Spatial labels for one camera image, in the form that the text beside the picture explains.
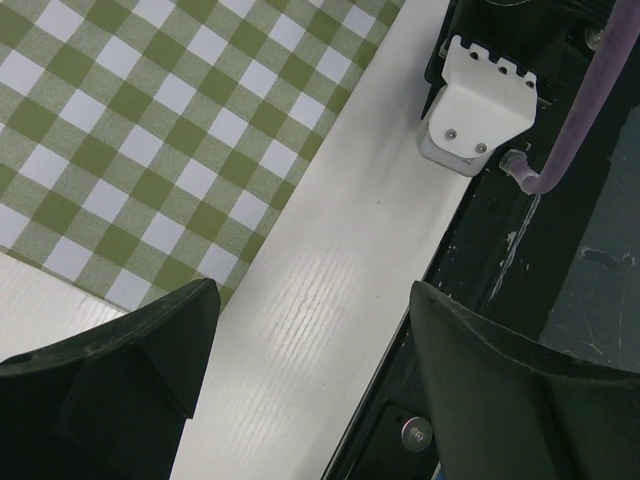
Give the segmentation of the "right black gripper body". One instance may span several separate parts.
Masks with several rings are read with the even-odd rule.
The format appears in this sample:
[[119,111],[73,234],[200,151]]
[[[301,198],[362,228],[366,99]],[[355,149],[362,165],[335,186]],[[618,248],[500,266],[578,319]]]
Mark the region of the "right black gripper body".
[[588,26],[603,28],[613,9],[611,1],[452,1],[450,2],[424,78],[430,91],[425,117],[444,86],[442,70],[451,38],[462,37],[517,66],[522,75],[537,76],[535,120],[568,117],[591,54],[579,40]]

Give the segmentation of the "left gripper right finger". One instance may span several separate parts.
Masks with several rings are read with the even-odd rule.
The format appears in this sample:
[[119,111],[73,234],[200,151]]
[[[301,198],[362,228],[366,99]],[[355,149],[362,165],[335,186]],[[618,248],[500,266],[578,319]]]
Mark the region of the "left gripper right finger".
[[635,479],[639,377],[549,349],[428,283],[409,316],[449,479]]

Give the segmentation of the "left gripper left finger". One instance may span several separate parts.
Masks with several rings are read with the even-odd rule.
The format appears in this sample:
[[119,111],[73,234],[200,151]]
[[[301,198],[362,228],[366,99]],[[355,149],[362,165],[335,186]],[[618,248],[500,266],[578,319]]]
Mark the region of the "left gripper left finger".
[[167,479],[220,313],[211,279],[1,364],[5,479]]

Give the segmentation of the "green white checkered tablecloth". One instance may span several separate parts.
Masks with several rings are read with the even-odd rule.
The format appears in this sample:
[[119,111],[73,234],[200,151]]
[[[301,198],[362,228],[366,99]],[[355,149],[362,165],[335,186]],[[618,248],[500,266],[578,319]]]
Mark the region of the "green white checkered tablecloth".
[[134,310],[228,300],[398,1],[5,1],[1,250]]

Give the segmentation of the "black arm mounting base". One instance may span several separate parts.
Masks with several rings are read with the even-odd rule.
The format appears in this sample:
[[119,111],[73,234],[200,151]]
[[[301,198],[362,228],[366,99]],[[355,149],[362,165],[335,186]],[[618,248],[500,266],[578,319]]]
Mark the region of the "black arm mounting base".
[[[491,161],[470,183],[425,280],[470,310],[555,350],[639,368],[639,57],[632,54],[567,173],[522,193]],[[403,427],[426,417],[403,321],[327,469],[328,479],[428,479],[434,446]]]

